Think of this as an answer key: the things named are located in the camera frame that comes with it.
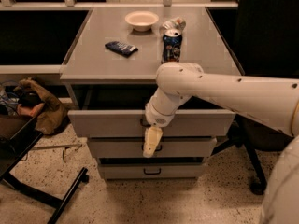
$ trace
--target black chair leg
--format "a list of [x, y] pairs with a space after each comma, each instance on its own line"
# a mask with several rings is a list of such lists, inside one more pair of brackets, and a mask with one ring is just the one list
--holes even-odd
[[260, 183], [252, 182], [250, 184], [251, 191], [256, 195], [263, 195], [265, 188], [267, 186], [267, 181], [264, 176], [263, 168], [261, 166], [260, 160], [258, 158], [258, 155], [254, 149], [254, 147], [249, 142], [244, 142], [244, 146], [246, 148], [246, 151], [249, 154], [249, 158], [251, 160], [251, 163], [254, 167], [254, 170], [260, 180]]

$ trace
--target soda can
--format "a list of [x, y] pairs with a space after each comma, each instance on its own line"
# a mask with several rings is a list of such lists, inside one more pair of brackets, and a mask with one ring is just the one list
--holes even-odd
[[168, 29], [163, 36], [163, 54], [161, 63], [179, 62], [183, 36], [179, 29]]
[[170, 19], [166, 22], [164, 22], [160, 28], [159, 28], [159, 32], [160, 35], [164, 35], [164, 33], [172, 28], [178, 29], [181, 32], [185, 29], [186, 27], [186, 21], [184, 19], [182, 19], [181, 17], [176, 17], [173, 19]]

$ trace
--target white bowl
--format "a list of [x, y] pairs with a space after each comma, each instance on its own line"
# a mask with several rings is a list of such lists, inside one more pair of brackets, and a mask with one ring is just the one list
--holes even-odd
[[127, 14], [124, 19], [134, 30], [146, 32], [159, 20], [159, 16], [150, 11], [134, 11]]

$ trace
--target drawer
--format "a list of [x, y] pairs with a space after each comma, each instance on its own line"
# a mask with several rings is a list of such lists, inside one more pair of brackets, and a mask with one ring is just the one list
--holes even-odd
[[[80, 110], [69, 112], [79, 137], [143, 137], [145, 105], [156, 84], [72, 85]], [[164, 128], [164, 136], [224, 136], [235, 114], [191, 98]]]
[[204, 163], [172, 163], [152, 165], [98, 165], [105, 179], [197, 178], [204, 172]]
[[[142, 138], [89, 139], [88, 148], [94, 158], [143, 158]], [[163, 138], [153, 157], [209, 157], [216, 138]]]
[[[144, 137], [144, 110], [71, 110], [78, 137]], [[235, 114], [225, 109], [180, 109], [163, 128], [165, 137], [225, 136]]]

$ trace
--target blue can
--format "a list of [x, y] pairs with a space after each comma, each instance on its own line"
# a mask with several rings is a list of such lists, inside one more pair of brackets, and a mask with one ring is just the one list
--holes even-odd
[[163, 35], [163, 54], [161, 63], [179, 62], [183, 36], [178, 29], [168, 29]]

